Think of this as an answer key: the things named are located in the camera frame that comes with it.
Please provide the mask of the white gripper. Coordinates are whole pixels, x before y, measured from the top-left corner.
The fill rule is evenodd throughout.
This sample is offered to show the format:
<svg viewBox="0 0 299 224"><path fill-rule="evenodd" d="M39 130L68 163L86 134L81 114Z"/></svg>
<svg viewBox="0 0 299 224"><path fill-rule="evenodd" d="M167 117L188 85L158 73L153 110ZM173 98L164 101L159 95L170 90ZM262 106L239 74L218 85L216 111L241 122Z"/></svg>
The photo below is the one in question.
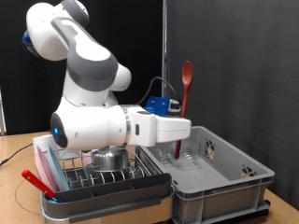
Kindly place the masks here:
<svg viewBox="0 0 299 224"><path fill-rule="evenodd" d="M186 139L191 134L192 122L184 118L156 117L156 142L165 143Z"/></svg>

